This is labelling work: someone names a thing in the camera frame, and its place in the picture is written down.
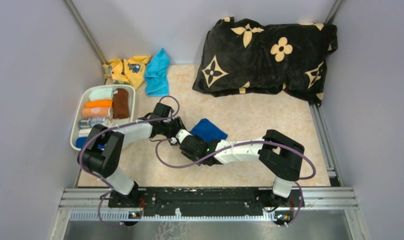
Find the dark blue towel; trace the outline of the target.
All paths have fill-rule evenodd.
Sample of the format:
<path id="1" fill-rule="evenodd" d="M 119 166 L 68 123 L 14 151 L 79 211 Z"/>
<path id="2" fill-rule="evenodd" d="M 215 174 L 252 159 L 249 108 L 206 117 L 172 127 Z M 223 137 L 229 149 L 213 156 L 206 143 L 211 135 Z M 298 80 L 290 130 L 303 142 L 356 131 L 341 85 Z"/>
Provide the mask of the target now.
<path id="1" fill-rule="evenodd" d="M 199 136 L 202 140 L 210 142 L 211 140 L 226 140 L 228 135 L 220 130 L 208 119 L 201 119 L 190 131 L 194 136 Z"/>

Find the light blue towel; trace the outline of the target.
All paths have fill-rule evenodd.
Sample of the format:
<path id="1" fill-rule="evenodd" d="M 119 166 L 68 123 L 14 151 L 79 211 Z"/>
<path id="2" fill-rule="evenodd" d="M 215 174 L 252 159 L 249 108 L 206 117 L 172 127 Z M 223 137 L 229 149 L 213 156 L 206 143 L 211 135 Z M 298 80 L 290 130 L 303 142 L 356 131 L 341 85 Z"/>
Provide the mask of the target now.
<path id="1" fill-rule="evenodd" d="M 169 95 L 167 71 L 170 66 L 168 54 L 162 48 L 150 61 L 144 73 L 145 93 L 148 97 L 164 97 Z"/>

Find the brown towel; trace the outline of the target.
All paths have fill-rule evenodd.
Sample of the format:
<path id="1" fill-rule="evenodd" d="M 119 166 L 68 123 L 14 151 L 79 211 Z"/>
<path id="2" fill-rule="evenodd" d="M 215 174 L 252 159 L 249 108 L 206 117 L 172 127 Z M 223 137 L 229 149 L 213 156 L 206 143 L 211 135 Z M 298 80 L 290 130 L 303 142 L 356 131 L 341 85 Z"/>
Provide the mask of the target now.
<path id="1" fill-rule="evenodd" d="M 123 88 L 118 88 L 113 91 L 113 118 L 126 119 L 130 117 L 128 106 L 129 93 Z"/>

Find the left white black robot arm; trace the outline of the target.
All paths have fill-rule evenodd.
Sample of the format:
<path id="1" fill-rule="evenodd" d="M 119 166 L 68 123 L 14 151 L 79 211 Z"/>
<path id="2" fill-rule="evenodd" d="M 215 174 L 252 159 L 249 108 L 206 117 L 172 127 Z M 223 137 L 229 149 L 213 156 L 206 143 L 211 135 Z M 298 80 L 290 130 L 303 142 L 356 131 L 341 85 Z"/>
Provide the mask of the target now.
<path id="1" fill-rule="evenodd" d="M 156 135 L 173 139 L 185 125 L 172 107 L 158 102 L 152 112 L 136 121 L 115 127 L 96 124 L 90 131 L 77 157 L 80 167 L 99 177 L 120 195 L 128 207 L 138 204 L 138 184 L 119 167 L 122 149 L 129 144 Z"/>

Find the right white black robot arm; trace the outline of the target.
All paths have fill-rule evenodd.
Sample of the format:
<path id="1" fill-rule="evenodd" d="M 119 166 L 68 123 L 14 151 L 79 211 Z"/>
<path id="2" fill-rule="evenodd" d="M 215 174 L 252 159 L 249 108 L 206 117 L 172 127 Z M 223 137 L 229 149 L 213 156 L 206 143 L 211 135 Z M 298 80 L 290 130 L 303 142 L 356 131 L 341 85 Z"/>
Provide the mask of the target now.
<path id="1" fill-rule="evenodd" d="M 213 139 L 210 142 L 180 130 L 176 135 L 181 153 L 193 162 L 214 153 L 203 165 L 224 165 L 234 162 L 259 162 L 274 175 L 271 199 L 277 206 L 284 206 L 291 199 L 291 188 L 300 179 L 302 155 L 305 147 L 299 142 L 276 131 L 268 130 L 263 137 L 247 141 Z"/>

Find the white plastic basket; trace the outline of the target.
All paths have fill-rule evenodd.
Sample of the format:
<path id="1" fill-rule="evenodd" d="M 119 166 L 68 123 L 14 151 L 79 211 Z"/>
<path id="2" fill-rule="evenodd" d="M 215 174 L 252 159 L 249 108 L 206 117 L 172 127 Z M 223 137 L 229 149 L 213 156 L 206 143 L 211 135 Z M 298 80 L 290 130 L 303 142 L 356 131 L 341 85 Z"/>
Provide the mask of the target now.
<path id="1" fill-rule="evenodd" d="M 106 127 L 110 128 L 112 126 L 120 126 L 120 125 L 131 123 L 135 120 L 135 118 L 134 118 L 135 89 L 132 86 L 125 85 L 125 84 L 111 84 L 111 85 L 95 86 L 95 87 L 91 87 L 91 88 L 87 89 L 81 97 L 81 100 L 80 100 L 80 103 L 78 105 L 78 109 L 76 112 L 76 116 L 74 119 L 74 124 L 73 124 L 72 130 L 71 130 L 70 145 L 76 151 L 81 150 L 82 146 L 84 145 L 85 138 L 86 138 L 86 137 L 81 137 L 81 138 L 78 137 L 78 131 L 79 131 L 78 121 L 83 118 L 81 111 L 83 108 L 85 108 L 84 107 L 85 103 L 90 102 L 88 99 L 88 96 L 89 96 L 91 90 L 98 89 L 98 88 L 113 88 L 113 91 L 116 89 L 125 89 L 129 93 L 128 106 L 129 106 L 130 117 L 125 118 L 125 119 L 111 118 L 111 124 Z"/>

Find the orange rolled towel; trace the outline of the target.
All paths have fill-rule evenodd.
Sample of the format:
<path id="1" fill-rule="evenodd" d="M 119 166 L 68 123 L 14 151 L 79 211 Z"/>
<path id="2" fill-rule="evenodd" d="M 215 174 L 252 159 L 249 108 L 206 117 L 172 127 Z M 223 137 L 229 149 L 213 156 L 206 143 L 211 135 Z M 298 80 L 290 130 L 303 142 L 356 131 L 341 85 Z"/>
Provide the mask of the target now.
<path id="1" fill-rule="evenodd" d="M 102 100 L 86 102 L 84 107 L 85 108 L 110 108 L 110 107 L 112 107 L 112 104 L 113 104 L 113 100 L 102 99 Z"/>

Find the yellow printed cloth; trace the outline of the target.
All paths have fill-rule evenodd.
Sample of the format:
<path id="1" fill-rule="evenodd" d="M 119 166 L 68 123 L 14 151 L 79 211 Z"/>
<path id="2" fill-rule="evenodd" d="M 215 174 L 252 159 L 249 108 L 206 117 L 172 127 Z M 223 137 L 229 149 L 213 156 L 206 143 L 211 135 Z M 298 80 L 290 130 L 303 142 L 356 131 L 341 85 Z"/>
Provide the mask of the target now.
<path id="1" fill-rule="evenodd" d="M 144 82 L 144 74 L 150 61 L 151 55 L 116 58 L 103 65 L 105 78 L 112 79 L 114 84 L 129 85 L 138 90 Z"/>

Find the mint green rolled towel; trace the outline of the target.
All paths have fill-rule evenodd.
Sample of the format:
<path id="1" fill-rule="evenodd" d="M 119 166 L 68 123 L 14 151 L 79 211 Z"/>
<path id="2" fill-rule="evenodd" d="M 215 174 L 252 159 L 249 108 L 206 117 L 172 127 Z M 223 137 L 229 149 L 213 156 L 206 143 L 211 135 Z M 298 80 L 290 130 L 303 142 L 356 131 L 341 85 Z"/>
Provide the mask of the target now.
<path id="1" fill-rule="evenodd" d="M 111 87 L 95 88 L 91 90 L 88 99 L 91 102 L 99 100 L 113 100 L 113 88 Z"/>

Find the salmon rolled towel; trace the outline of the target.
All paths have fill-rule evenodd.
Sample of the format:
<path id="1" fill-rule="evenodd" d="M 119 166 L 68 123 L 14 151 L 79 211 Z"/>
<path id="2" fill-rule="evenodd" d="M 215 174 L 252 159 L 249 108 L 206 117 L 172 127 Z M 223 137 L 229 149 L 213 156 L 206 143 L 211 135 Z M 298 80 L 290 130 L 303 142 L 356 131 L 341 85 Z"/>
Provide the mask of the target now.
<path id="1" fill-rule="evenodd" d="M 111 119 L 113 118 L 113 113 L 112 107 L 85 107 L 81 111 L 84 118 L 103 117 Z"/>

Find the black blanket with beige flowers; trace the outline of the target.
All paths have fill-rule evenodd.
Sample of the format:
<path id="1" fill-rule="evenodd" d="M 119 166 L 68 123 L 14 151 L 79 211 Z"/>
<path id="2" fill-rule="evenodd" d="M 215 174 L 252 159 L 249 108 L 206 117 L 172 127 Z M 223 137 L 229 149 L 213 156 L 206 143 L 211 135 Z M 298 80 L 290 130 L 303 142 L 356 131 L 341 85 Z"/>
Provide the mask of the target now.
<path id="1" fill-rule="evenodd" d="M 214 97 L 285 92 L 320 106 L 337 31 L 333 24 L 262 25 L 224 17 L 206 34 L 192 88 Z"/>

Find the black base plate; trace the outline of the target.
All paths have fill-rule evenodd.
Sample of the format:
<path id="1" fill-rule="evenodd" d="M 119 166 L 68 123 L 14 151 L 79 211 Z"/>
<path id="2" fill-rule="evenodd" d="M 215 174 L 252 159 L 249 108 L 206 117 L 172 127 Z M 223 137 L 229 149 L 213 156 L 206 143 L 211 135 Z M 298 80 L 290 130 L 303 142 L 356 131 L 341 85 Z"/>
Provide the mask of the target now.
<path id="1" fill-rule="evenodd" d="M 305 205 L 299 189 L 280 197 L 270 187 L 146 187 L 130 195 L 113 191 L 107 200 L 110 208 L 136 208 L 144 217 L 257 217 Z"/>

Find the aluminium frame rail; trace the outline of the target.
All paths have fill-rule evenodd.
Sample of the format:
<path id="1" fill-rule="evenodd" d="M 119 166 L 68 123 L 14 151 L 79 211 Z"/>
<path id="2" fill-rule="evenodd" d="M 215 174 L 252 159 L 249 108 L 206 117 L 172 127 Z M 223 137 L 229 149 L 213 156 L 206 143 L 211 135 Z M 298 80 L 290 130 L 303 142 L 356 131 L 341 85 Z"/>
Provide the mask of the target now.
<path id="1" fill-rule="evenodd" d="M 342 211 L 347 220 L 350 236 L 353 239 L 366 239 L 367 235 L 359 218 L 359 204 L 351 187 L 303 187 L 293 188 L 301 191 L 305 202 L 295 212 L 281 207 L 261 216 L 240 217 L 146 217 L 137 213 L 136 208 L 110 208 L 107 198 L 112 192 L 106 188 L 82 187 L 67 188 L 63 191 L 52 227 L 50 239 L 61 240 L 65 237 L 71 221 L 104 221 L 112 224 L 135 224 L 142 222 L 283 222 L 285 215 L 294 218 L 302 211 L 333 212 Z"/>

